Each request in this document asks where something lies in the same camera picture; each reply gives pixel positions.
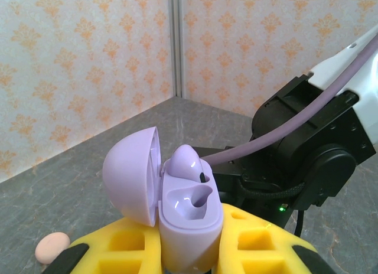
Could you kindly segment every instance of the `gray table surface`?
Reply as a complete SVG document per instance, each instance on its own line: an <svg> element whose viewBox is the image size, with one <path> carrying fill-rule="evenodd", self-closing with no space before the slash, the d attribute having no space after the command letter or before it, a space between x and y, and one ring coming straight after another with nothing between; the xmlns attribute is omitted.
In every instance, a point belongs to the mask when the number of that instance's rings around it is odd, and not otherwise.
<svg viewBox="0 0 378 274"><path fill-rule="evenodd" d="M162 160L175 148L223 148L250 138L251 118L170 99L0 184L0 273L41 273L34 250L54 231L76 240L119 218L103 191L101 169L125 136L157 126ZM378 156L336 198L305 213L302 237L337 273L378 273ZM294 219L287 225L292 231Z"/></svg>

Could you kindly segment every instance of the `open earbud case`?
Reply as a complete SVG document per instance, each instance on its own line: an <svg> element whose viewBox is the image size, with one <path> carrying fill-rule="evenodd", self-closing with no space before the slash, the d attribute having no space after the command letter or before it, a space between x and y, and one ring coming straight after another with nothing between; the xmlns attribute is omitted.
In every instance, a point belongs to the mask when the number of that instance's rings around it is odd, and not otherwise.
<svg viewBox="0 0 378 274"><path fill-rule="evenodd" d="M161 166L156 127L119 141L103 164L104 188L122 214L157 223L164 267L172 273L204 273L217 262L223 209L211 167L189 145Z"/></svg>

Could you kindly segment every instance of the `black cable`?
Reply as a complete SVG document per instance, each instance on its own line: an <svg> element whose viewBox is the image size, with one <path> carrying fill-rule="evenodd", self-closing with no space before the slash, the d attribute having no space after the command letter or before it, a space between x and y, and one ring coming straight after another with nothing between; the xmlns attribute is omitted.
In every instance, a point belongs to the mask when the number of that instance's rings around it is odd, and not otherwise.
<svg viewBox="0 0 378 274"><path fill-rule="evenodd" d="M246 189L240 181L236 181L236 187L238 189L238 194L244 195L248 199L280 199L288 198L298 195L304 188L305 183L302 182L294 187L289 188L288 190L279 191L277 193L263 193L261 191L251 191Z"/></svg>
<svg viewBox="0 0 378 274"><path fill-rule="evenodd" d="M294 231L294 235L296 235L297 237L301 237L304 217L305 217L305 211L298 210L298 217L296 219L296 227Z"/></svg>

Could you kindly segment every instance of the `yellow foam holder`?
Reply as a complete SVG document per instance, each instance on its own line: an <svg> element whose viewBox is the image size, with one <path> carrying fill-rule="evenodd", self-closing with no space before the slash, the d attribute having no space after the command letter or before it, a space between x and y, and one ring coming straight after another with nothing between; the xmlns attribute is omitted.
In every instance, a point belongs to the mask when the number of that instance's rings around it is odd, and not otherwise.
<svg viewBox="0 0 378 274"><path fill-rule="evenodd" d="M223 204L216 274L311 274L292 246L308 242L259 217ZM158 225L123 218L71 244L89 245L71 274L162 274Z"/></svg>

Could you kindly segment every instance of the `floral wallpaper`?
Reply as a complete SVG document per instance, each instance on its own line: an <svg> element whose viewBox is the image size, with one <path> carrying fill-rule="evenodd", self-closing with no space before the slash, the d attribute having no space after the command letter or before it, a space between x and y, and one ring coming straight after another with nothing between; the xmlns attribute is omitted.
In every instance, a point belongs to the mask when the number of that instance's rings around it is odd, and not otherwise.
<svg viewBox="0 0 378 274"><path fill-rule="evenodd" d="M253 116L378 23L378 0L183 0L184 96Z"/></svg>
<svg viewBox="0 0 378 274"><path fill-rule="evenodd" d="M0 182L172 96L168 0L0 0Z"/></svg>

